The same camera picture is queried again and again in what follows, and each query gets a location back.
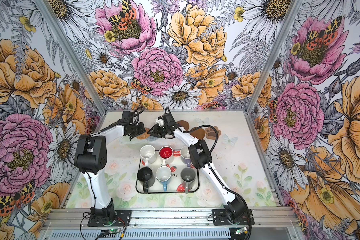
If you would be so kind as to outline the plain wooden round coaster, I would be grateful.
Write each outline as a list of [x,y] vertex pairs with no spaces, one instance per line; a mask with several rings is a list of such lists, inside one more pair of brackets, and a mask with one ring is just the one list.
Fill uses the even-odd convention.
[[203,128],[192,128],[190,134],[194,137],[194,138],[197,138],[198,140],[202,140],[206,133],[205,133],[205,130]]

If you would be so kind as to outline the paw shaped wooden coaster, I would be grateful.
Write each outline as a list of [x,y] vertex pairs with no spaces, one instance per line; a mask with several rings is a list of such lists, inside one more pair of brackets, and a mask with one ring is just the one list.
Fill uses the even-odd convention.
[[205,128],[205,137],[209,140],[215,140],[217,136],[220,137],[221,134],[222,133],[217,126]]

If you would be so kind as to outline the grey woven round coaster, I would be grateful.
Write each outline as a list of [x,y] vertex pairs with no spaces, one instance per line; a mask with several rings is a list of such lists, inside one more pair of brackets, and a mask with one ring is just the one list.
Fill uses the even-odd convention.
[[163,139],[163,138],[157,138],[157,137],[153,137],[153,136],[149,136],[149,137],[147,138],[147,141],[149,141],[149,142],[163,141],[163,140],[165,140],[165,139]]

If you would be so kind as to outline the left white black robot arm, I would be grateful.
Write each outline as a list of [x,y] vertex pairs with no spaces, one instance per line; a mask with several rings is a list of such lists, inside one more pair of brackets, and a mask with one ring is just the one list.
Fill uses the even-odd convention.
[[105,178],[108,160],[107,144],[118,138],[128,136],[130,140],[146,132],[139,115],[145,110],[138,107],[134,111],[123,111],[122,118],[97,133],[81,135],[74,158],[74,165],[85,177],[90,189],[92,205],[89,227],[112,226],[117,214]]

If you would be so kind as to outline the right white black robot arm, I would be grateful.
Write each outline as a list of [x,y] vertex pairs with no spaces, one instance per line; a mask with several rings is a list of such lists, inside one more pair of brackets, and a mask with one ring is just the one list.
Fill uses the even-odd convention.
[[[203,128],[211,128],[215,133],[215,141],[211,148],[208,147],[205,140],[199,140],[191,135],[192,132]],[[165,113],[156,119],[156,124],[148,131],[148,134],[163,139],[172,136],[188,147],[191,162],[195,169],[202,171],[219,192],[229,223],[237,225],[243,220],[245,214],[250,214],[244,198],[227,186],[213,163],[212,152],[219,139],[215,127],[201,125],[193,130],[186,131],[177,124],[169,108],[166,108]]]

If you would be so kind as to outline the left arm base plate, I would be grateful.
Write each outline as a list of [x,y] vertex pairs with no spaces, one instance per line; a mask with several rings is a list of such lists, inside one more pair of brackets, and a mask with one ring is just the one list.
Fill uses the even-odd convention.
[[90,217],[88,227],[128,227],[132,218],[132,210],[115,210],[115,219],[108,217]]

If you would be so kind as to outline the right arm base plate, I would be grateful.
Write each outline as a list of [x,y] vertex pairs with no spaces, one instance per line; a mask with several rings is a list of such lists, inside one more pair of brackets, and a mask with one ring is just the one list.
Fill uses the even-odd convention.
[[255,224],[253,211],[249,209],[248,213],[244,213],[244,215],[235,223],[231,223],[227,217],[226,211],[223,209],[213,209],[212,214],[208,216],[207,220],[209,222],[213,222],[214,226],[225,226],[225,225],[251,225]]

